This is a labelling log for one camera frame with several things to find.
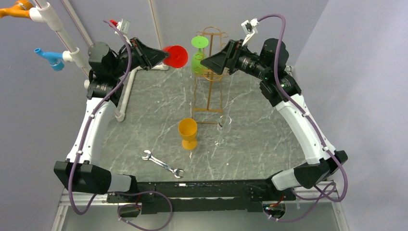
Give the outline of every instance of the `silver wrench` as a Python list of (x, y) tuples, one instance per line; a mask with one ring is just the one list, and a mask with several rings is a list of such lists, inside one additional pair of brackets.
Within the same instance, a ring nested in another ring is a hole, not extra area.
[(169, 170), (170, 172), (172, 172), (176, 178), (182, 178), (183, 177), (183, 176), (179, 176), (180, 172), (184, 172), (183, 169), (180, 169), (180, 168), (174, 169), (174, 168), (170, 167), (168, 164), (165, 164), (161, 160), (156, 159), (149, 150), (144, 150), (144, 153), (146, 153), (147, 156), (142, 156), (141, 158), (143, 160), (151, 160), (151, 161), (155, 162), (156, 164), (158, 164), (158, 165), (164, 167), (165, 169)]

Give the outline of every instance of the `open-end wrench head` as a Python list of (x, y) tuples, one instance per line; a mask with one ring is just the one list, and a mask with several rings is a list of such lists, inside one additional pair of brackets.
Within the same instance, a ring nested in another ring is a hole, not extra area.
[(183, 176), (180, 176), (180, 172), (184, 172), (184, 170), (183, 170), (183, 169), (180, 169), (180, 168), (176, 168), (176, 169), (174, 170), (174, 176), (175, 176), (176, 178), (183, 178)]
[(141, 158), (143, 160), (149, 160), (150, 157), (152, 156), (152, 153), (149, 150), (144, 150), (144, 153), (146, 153), (146, 156), (142, 156)]

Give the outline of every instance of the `marble tabletop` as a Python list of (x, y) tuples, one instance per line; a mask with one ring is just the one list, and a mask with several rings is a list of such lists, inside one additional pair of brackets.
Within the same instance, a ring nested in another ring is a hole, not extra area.
[[(209, 81), (197, 83), (196, 106), (206, 107)], [(214, 144), (219, 134), (214, 124), (198, 124), (197, 147), (181, 146), (178, 124), (191, 117), (194, 77), (186, 67), (167, 71), (138, 71), (123, 122), (113, 118), (105, 135), (101, 167), (138, 181), (262, 179), (305, 161), (302, 149), (283, 117), (259, 89), (259, 80), (237, 72), (215, 82), (210, 108), (232, 118), (228, 145)], [(215, 121), (221, 114), (195, 112), (194, 119)], [(144, 150), (174, 168), (183, 178), (142, 160)]]

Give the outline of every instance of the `clear glass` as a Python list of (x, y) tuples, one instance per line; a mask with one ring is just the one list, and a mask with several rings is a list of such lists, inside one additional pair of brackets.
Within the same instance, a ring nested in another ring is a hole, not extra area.
[(219, 135), (214, 140), (214, 143), (218, 148), (224, 148), (227, 146), (228, 141), (226, 139), (227, 133), (231, 130), (232, 119), (228, 115), (222, 115), (218, 119), (217, 130)]

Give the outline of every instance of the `copper wire stand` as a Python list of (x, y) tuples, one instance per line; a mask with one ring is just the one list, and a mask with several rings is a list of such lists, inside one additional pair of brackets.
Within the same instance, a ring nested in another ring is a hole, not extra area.
[[(218, 31), (218, 33), (213, 33), (213, 32), (206, 32), (207, 29), (213, 28), (216, 31)], [(211, 56), (211, 54), (213, 53), (213, 43), (214, 43), (214, 36), (219, 36), (219, 50), (222, 49), (222, 47), (226, 44), (222, 42), (223, 38), (227, 38), (228, 34), (225, 32), (221, 32), (220, 29), (218, 29), (217, 27), (214, 26), (209, 26), (206, 27), (203, 31), (197, 31), (197, 35), (198, 36), (207, 36), (210, 37), (209, 42), (210, 42), (210, 48), (208, 51), (208, 56)], [(193, 74), (194, 74), (194, 100), (193, 100), (193, 104), (191, 107), (191, 117), (192, 119), (194, 119), (194, 112), (214, 112), (214, 113), (221, 113), (221, 115), (223, 115), (223, 110), (222, 110), (222, 77), (226, 76), (228, 74), (226, 73), (222, 73), (221, 75), (217, 75), (215, 74), (212, 70), (209, 69), (202, 69), (201, 67), (198, 67), (198, 70), (194, 70)], [(207, 107), (206, 108), (199, 108), (199, 107), (195, 107), (196, 104), (196, 95), (197, 95), (197, 81), (198, 78), (205, 78), (206, 80), (210, 81), (210, 86), (208, 89), (208, 97), (207, 97)], [(212, 92), (212, 88), (213, 88), (213, 84), (215, 82), (219, 82), (220, 88), (220, 100), (219, 100), (219, 109), (213, 109), (210, 108), (210, 101), (211, 101), (211, 92)], [(197, 123), (201, 123), (201, 124), (217, 124), (217, 122), (209, 122), (209, 121), (197, 121)]]

